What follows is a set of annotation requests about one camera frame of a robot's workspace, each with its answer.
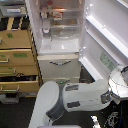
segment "cabinet drawer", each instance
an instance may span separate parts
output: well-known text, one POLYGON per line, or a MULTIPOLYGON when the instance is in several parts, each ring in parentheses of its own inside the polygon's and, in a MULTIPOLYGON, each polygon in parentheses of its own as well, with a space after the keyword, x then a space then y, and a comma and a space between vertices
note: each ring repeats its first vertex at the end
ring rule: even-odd
POLYGON ((37 57, 43 78, 79 77, 78 55, 45 55, 37 57))
POLYGON ((19 75, 25 75, 25 76, 27 76, 27 75, 38 75, 36 65, 0 67, 0 77, 19 76, 19 75))
POLYGON ((0 92, 37 92, 39 90, 38 77, 33 81, 0 82, 0 92))
POLYGON ((79 83, 79 77, 74 78, 49 78, 49 79, 43 79, 43 82, 47 81, 55 81, 57 84, 67 84, 67 83, 79 83))
POLYGON ((0 66, 34 65, 31 49, 0 50, 0 66))
POLYGON ((31 48, 28 30, 0 31, 0 49, 31 48))

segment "floor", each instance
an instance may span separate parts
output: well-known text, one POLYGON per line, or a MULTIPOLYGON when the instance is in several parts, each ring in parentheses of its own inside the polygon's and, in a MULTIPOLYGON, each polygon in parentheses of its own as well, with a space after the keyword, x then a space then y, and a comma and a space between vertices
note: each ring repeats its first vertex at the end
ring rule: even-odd
MULTIPOLYGON (((93 81, 90 76, 87 76, 86 71, 82 71, 81 76, 80 82, 93 81)), ((36 98, 20 98, 18 104, 8 105, 0 102, 0 128, 28 128, 35 100, 36 98)), ((108 123, 106 123, 105 127, 104 124, 112 112, 119 112, 118 117, 120 117, 121 109, 123 115, 121 126, 119 127, 120 118, 118 118, 115 120, 115 122, 118 122, 114 128, 128 128, 128 101, 124 101, 122 107, 121 104, 116 105, 114 102, 111 102, 107 108, 101 111, 70 113, 65 111, 63 116, 55 121, 53 125, 79 125, 81 128, 93 128, 91 116, 97 116, 101 128, 112 128, 108 126, 108 123)))

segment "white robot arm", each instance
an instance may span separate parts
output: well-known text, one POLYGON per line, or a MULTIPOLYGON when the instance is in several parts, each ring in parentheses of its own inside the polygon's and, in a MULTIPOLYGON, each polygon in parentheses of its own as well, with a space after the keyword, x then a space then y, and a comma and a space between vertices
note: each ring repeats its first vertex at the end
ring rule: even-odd
POLYGON ((109 81, 98 80, 91 84, 68 83, 58 86, 46 82, 39 90, 29 128, 51 126, 66 109, 70 111, 95 111, 106 108, 112 100, 119 103, 128 98, 128 66, 118 66, 109 81))

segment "dark floor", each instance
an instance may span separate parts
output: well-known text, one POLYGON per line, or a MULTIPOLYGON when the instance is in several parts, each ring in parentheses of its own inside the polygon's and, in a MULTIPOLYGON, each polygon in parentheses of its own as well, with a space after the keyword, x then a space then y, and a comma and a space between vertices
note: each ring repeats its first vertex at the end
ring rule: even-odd
MULTIPOLYGON (((28 128, 34 103, 35 98, 20 98, 20 102, 15 105, 4 105, 0 103, 0 128, 28 128)), ((123 115, 128 113, 127 106, 128 102, 123 103, 123 115)), ((97 112, 68 113, 65 111, 64 115, 54 122, 54 125, 79 125, 82 128, 93 128, 93 122, 90 116, 95 115, 98 117, 98 121, 103 128, 108 115, 110 115, 112 111, 120 111, 120 105, 116 106, 112 102, 109 107, 97 112)), ((125 118, 125 127, 121 125, 121 128, 128 128, 128 118, 127 116, 125 118)))

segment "white refrigerator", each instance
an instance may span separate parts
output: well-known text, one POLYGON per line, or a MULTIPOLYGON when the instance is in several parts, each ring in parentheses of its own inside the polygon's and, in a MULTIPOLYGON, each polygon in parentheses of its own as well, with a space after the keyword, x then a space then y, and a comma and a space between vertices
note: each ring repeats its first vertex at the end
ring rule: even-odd
POLYGON ((81 65, 108 80, 128 65, 128 0, 25 2, 44 81, 78 82, 81 65))

